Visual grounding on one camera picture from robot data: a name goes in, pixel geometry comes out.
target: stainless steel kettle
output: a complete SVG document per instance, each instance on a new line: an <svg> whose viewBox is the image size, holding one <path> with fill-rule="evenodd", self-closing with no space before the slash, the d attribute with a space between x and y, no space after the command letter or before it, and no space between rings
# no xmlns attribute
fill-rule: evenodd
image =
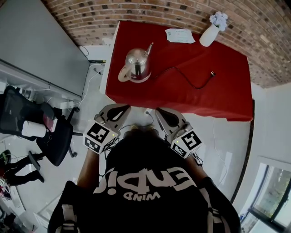
<svg viewBox="0 0 291 233"><path fill-rule="evenodd" d="M119 72L118 80L120 82L132 81L132 82L144 82L151 76L149 55L151 52L150 44L147 51L136 48L128 52L125 60L125 65Z"/></svg>

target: red tablecloth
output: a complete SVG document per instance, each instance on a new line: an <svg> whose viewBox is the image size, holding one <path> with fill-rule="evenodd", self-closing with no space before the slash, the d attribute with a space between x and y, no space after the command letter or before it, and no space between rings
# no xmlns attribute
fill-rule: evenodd
<svg viewBox="0 0 291 233"><path fill-rule="evenodd" d="M229 121L252 120L251 81L247 57L221 44L209 47L199 43L171 43L166 39L168 27L137 22L120 22L108 74L106 95L117 103L156 109L168 107L182 113L227 118ZM147 49L151 42L151 77L143 83L118 81L125 57L133 48ZM200 87L216 73L201 90L195 90L176 70Z"/></svg>

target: person's arm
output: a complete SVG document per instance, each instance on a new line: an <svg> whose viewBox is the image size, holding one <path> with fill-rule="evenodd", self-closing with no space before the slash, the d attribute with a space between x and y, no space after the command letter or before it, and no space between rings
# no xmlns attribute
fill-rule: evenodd
<svg viewBox="0 0 291 233"><path fill-rule="evenodd" d="M187 172L190 175L190 177L193 179L196 185L199 185L199 183L205 178L208 177L206 172L203 170L202 166L198 166L195 158L193 156L189 156L185 159Z"/></svg>
<svg viewBox="0 0 291 233"><path fill-rule="evenodd" d="M88 149L77 186L93 192L99 185L99 154Z"/></svg>

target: brick wall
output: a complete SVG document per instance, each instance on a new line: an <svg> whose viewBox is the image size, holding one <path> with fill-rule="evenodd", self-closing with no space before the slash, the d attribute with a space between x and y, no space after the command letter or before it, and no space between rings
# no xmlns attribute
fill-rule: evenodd
<svg viewBox="0 0 291 233"><path fill-rule="evenodd" d="M6 2L6 0L0 0L0 7Z"/></svg>
<svg viewBox="0 0 291 233"><path fill-rule="evenodd" d="M291 82L291 11L284 0L43 0L78 45L102 45L118 21L203 33L209 16L228 14L217 41L246 55L251 80L268 88Z"/></svg>

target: window frame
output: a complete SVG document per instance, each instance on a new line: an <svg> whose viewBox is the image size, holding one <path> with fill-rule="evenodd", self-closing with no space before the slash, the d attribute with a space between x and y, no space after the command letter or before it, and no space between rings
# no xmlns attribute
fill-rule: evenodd
<svg viewBox="0 0 291 233"><path fill-rule="evenodd" d="M287 201L288 196L289 196L289 192L291 190L291 179L289 180L289 183L287 185L287 188L283 194L283 197L281 199L281 201L279 202L276 210L274 211L273 215L271 217L268 217L266 215L264 215L263 213L261 213L260 211L258 211L255 208L255 203L258 200L258 197L261 193L261 190L264 186L265 180L266 180L266 176L268 174L268 171L270 169L270 166L282 169L282 170L286 170L291 172L291 164L286 163L286 162L282 162L282 161L278 161L278 160L273 160L270 158L266 158L263 156L259 156L259 164L260 163L264 163L266 164L266 170L262 179L262 182L260 183L259 189L256 193L256 196L250 206L250 208L248 209L247 213L245 214L244 218L241 220L241 223L244 222L244 220L246 219L248 214L252 214L254 217L256 217L259 221L263 222L264 224L266 224L268 227L272 228L273 230L282 233L285 231L286 227L284 227L283 225L281 225L280 223L278 223L277 221L275 221L276 216L278 215L279 211L281 210L281 208L283 207L284 203Z"/></svg>

